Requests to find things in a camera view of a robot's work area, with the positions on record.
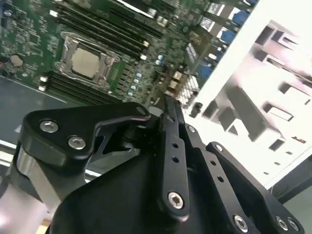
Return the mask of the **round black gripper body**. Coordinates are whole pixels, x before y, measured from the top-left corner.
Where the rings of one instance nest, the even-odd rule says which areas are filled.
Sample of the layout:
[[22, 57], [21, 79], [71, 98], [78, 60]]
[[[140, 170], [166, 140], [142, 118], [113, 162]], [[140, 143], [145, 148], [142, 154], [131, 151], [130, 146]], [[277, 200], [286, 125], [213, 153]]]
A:
[[155, 156], [118, 166], [71, 193], [58, 207], [51, 234], [232, 234], [234, 225], [217, 200], [198, 150], [187, 153], [190, 216], [175, 221], [159, 208]]

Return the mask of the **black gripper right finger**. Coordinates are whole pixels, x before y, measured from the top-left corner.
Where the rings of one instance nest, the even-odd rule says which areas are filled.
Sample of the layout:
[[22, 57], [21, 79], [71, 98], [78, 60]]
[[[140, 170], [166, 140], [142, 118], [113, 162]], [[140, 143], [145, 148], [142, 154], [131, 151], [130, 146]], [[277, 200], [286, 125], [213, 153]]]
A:
[[180, 102], [170, 100], [186, 144], [187, 159], [198, 173], [199, 194], [208, 202], [214, 234], [303, 234], [300, 222], [217, 142], [204, 145], [185, 123]]

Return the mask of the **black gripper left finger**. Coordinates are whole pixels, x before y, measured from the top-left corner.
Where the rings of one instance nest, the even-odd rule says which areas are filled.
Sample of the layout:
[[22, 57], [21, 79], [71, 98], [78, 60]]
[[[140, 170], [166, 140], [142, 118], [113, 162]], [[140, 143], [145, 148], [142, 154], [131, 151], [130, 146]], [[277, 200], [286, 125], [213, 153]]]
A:
[[83, 186], [87, 165], [104, 158], [121, 164], [118, 153], [148, 153], [158, 162], [156, 202], [169, 217], [190, 214], [184, 124], [179, 101], [164, 96], [160, 116], [141, 104], [123, 102], [34, 111], [22, 122], [14, 157], [49, 212]]

